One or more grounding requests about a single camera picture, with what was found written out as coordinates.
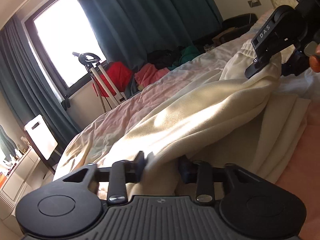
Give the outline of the person's right hand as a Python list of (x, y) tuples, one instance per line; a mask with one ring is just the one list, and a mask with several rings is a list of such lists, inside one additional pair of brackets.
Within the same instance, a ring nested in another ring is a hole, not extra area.
[(316, 72), (320, 72), (320, 45), (316, 47), (315, 53), (309, 57), (310, 68)]

